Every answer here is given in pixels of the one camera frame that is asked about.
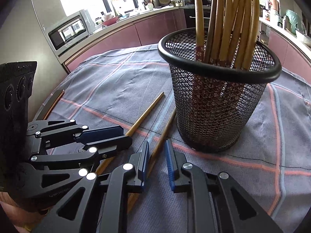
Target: white countertop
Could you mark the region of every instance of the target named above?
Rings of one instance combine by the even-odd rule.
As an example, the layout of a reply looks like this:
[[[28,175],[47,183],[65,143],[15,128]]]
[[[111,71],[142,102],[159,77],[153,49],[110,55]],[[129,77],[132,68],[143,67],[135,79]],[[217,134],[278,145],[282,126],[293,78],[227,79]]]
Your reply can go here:
[[[76,52],[78,52],[79,50],[81,50],[83,47],[85,47],[86,45],[88,45],[89,43],[93,42],[94,40],[100,38],[103,35],[108,34],[109,32],[122,27],[123,25],[126,25],[128,23],[131,23],[133,21],[139,20],[141,18],[144,17],[148,17],[151,15],[155,15],[159,12],[165,12],[165,11],[169,11],[169,10],[176,10],[179,8],[183,8],[183,7],[173,7],[173,6],[166,6],[160,9],[153,9],[152,11],[146,11],[143,13],[140,13],[136,16],[132,16],[126,19],[123,19],[111,26],[105,27],[101,30],[97,30],[95,31],[95,33],[89,35],[86,39],[82,40],[80,43],[76,44],[75,46],[71,47],[70,49],[68,49],[63,55],[61,55],[60,57],[58,57],[58,60],[60,63],[65,62],[66,60],[68,60],[72,55],[74,55]]]
[[[285,38],[289,39],[298,49],[300,49],[310,60],[311,60],[311,49],[310,47],[306,46],[304,43],[300,42],[294,35],[283,30],[283,28],[272,24],[270,21],[265,20],[264,18],[260,17],[259,21],[266,24],[267,26],[271,27],[272,29],[276,30],[280,34],[282,34]]]

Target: mesh pen holder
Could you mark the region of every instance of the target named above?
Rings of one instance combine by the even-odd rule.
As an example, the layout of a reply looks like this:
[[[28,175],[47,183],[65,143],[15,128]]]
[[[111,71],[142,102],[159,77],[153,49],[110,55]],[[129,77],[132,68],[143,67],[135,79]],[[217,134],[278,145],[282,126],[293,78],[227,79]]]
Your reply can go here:
[[[169,63],[180,136],[198,151],[221,152],[236,142],[282,67],[258,41],[249,71],[204,64],[195,60],[195,42],[195,28],[184,29],[162,38],[158,51]]]

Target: red bowl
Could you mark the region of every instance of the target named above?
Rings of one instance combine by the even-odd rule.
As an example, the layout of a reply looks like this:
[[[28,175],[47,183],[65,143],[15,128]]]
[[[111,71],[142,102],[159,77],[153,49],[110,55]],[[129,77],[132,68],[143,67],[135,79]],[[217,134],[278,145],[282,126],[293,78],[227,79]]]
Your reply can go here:
[[[110,18],[109,20],[103,22],[104,26],[110,26],[113,25],[114,23],[116,23],[118,21],[118,17],[114,17],[114,18]]]

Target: wicker basket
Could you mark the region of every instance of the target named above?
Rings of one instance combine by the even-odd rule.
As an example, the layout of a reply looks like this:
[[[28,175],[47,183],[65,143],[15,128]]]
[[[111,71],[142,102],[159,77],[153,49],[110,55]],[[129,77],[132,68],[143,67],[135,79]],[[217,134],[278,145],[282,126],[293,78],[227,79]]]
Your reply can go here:
[[[195,41],[195,28],[180,30],[162,38],[158,51],[169,63],[181,137],[198,151],[220,152],[236,142],[282,67],[260,42],[249,71],[204,64],[195,61]]]

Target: basket base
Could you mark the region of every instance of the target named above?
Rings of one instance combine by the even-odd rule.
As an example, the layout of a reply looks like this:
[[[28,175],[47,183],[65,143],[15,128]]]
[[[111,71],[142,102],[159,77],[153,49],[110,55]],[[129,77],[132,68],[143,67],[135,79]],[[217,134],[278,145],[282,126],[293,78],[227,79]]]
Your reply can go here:
[[[189,145],[192,149],[196,150],[196,151],[199,151],[199,152],[204,152],[204,153],[219,153],[219,152],[223,152],[225,150],[228,150],[232,145],[234,145],[236,143],[236,141],[238,140],[238,138],[240,137],[240,134],[238,135],[237,139],[232,142],[230,145],[224,147],[224,148],[216,148],[216,147],[211,147],[211,146],[208,146],[208,145],[202,145],[200,143],[196,143],[190,139],[188,139],[187,137],[185,137],[181,132],[180,132],[180,129],[179,129],[179,126],[178,126],[178,123],[177,123],[177,129],[178,129],[178,132],[179,132],[179,135],[181,136],[181,138],[183,139],[183,141]]]

